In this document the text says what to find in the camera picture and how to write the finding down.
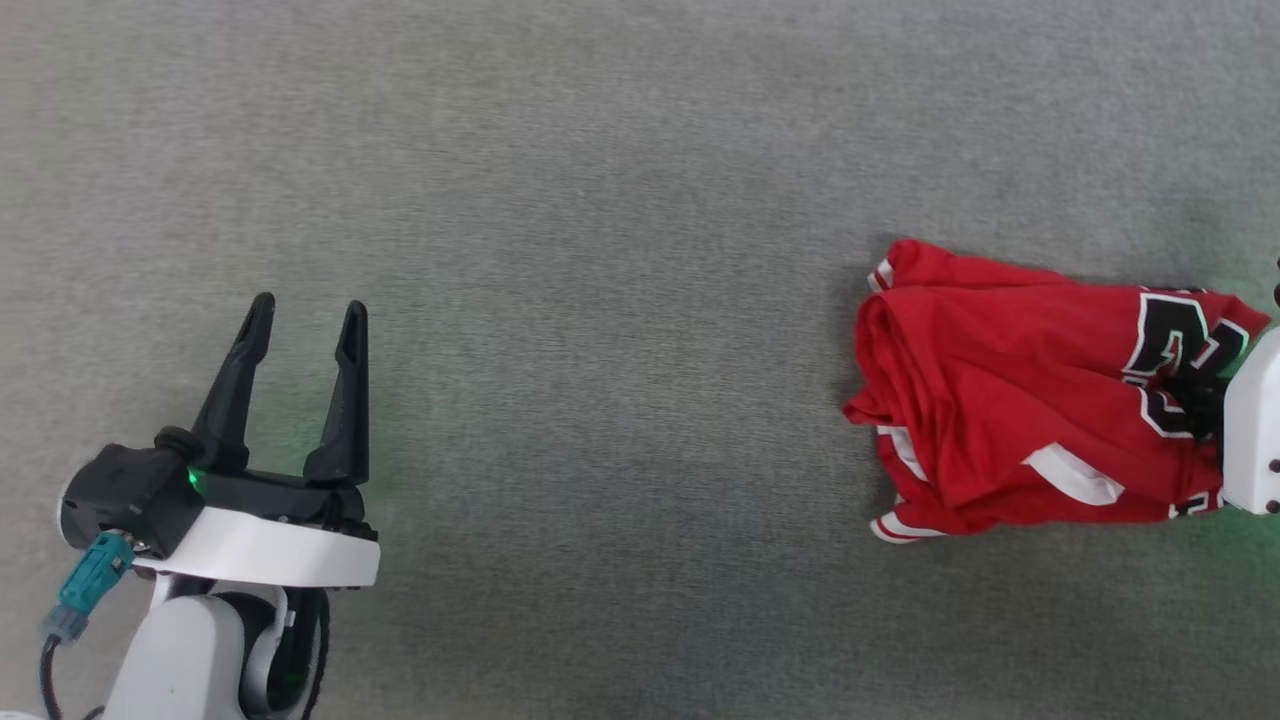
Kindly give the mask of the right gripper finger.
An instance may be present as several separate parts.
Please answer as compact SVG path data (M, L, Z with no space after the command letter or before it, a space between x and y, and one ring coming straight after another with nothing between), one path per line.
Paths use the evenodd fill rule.
M1179 407L1221 407L1228 389L1228 378L1179 373L1164 382L1164 389L1174 397Z
M1178 432L1197 443L1221 443L1225 409L1221 404L1183 404L1176 414Z

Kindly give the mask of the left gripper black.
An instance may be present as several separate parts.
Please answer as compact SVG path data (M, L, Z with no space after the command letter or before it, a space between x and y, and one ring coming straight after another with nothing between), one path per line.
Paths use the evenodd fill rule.
M259 364L273 332L276 300L253 297L191 430L204 446L188 479L209 507L315 527L356 538L378 538L365 520L360 486L369 479L369 311L348 304L335 345L335 384L319 446L303 475L246 469L244 443Z

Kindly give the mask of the red Bulls jersey shirt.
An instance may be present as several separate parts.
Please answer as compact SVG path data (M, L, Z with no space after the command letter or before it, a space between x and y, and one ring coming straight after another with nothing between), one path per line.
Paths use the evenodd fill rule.
M1222 442L1178 432L1164 382L1228 383L1274 328L1203 288L1096 284L914 238L869 274L844 407L876 430L891 544L996 527L1162 523L1233 507Z

